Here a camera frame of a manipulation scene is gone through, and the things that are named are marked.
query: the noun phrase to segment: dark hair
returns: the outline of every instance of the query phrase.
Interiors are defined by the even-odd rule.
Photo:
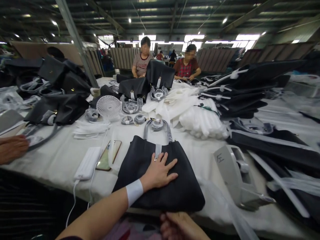
[[[48,47],[47,53],[49,55],[56,57],[56,58],[64,58],[63,52],[61,52],[61,50],[56,47]]]
[[[141,46],[144,45],[144,44],[147,44],[148,47],[150,47],[151,46],[150,38],[144,37],[143,39],[141,39]]]
[[[194,44],[190,44],[188,47],[187,47],[187,50],[186,50],[186,52],[191,52],[191,51],[197,51],[197,47],[196,47],[196,45],[194,45]]]

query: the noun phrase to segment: sleeve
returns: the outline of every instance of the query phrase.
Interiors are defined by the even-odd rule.
[[[179,73],[179,70],[180,70],[180,61],[179,60],[175,63],[173,68],[174,68],[174,70],[176,70],[175,75],[177,75]]]
[[[198,68],[199,68],[198,62],[197,62],[196,59],[194,59],[194,61],[193,61],[193,70],[195,71],[195,70],[197,70]]]
[[[138,55],[136,54],[136,55],[134,56],[133,65],[132,65],[132,66],[137,67],[137,64],[138,64]]]

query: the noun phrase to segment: ceiling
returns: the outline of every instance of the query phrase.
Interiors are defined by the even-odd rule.
[[[81,36],[276,33],[320,14],[319,0],[66,0]],[[0,3],[0,36],[69,35],[55,0]]]

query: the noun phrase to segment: bag handle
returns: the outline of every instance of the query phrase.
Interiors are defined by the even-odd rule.
[[[173,142],[172,135],[171,135],[171,129],[170,129],[170,126],[168,125],[168,123],[163,119],[154,119],[154,118],[151,118],[149,121],[147,121],[147,123],[144,127],[144,132],[143,132],[143,139],[144,140],[147,140],[149,125],[151,126],[151,129],[155,132],[161,131],[164,127],[166,127],[165,131],[167,131],[167,134],[168,134],[168,144]]]

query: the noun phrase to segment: smartphone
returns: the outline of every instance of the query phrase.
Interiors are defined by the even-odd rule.
[[[112,163],[114,163],[114,160],[117,157],[118,151],[120,149],[122,142],[121,141],[114,141],[113,142],[113,160]],[[102,171],[110,171],[111,167],[109,166],[109,148],[110,148],[110,141],[107,145],[107,147],[104,149],[98,163],[96,166],[97,170],[102,170]]]

